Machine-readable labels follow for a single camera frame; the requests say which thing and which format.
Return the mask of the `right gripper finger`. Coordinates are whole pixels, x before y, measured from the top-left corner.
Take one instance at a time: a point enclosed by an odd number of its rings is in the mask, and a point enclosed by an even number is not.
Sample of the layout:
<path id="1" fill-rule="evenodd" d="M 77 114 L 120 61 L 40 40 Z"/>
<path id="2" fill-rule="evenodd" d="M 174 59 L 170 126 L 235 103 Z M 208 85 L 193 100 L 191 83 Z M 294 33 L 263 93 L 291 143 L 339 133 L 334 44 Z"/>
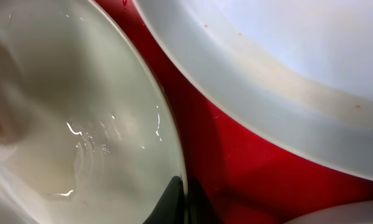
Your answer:
<path id="1" fill-rule="evenodd" d="M 184 199 L 183 182 L 179 176 L 174 176 L 143 224 L 184 224 Z"/>

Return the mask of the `white plate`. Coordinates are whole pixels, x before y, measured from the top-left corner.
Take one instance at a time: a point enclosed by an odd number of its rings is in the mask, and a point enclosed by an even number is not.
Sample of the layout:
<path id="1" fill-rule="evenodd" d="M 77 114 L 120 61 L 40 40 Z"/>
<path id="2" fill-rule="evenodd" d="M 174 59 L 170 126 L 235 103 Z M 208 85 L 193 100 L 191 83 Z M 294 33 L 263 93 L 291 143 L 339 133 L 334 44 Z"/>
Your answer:
<path id="1" fill-rule="evenodd" d="M 373 180 L 373 0 L 135 6 L 179 71 L 232 119 Z"/>
<path id="2" fill-rule="evenodd" d="M 349 203 L 306 214 L 285 224 L 373 224 L 373 200 Z"/>
<path id="3" fill-rule="evenodd" d="M 95 1 L 0 1 L 0 223 L 143 223 L 182 147 L 152 72 Z"/>

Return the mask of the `red plastic tray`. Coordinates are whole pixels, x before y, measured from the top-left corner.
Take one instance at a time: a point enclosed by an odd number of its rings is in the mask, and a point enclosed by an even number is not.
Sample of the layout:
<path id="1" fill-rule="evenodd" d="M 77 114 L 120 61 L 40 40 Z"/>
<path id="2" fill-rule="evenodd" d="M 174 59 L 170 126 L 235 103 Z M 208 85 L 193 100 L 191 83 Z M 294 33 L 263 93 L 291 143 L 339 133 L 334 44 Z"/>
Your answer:
<path id="1" fill-rule="evenodd" d="M 174 66 L 134 3 L 98 0 L 161 84 L 183 144 L 187 175 L 198 180 L 224 223 L 284 223 L 345 203 L 373 200 L 373 182 L 291 154 L 235 122 Z"/>

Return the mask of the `white plate top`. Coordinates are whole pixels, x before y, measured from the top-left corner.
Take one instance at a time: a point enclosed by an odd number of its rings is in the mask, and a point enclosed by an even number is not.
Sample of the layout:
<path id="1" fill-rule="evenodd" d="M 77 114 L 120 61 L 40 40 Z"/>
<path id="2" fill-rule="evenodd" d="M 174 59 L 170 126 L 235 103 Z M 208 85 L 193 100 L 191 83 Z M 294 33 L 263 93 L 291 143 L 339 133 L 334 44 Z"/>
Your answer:
<path id="1" fill-rule="evenodd" d="M 135 6 L 179 71 L 232 119 L 373 180 L 373 0 Z"/>

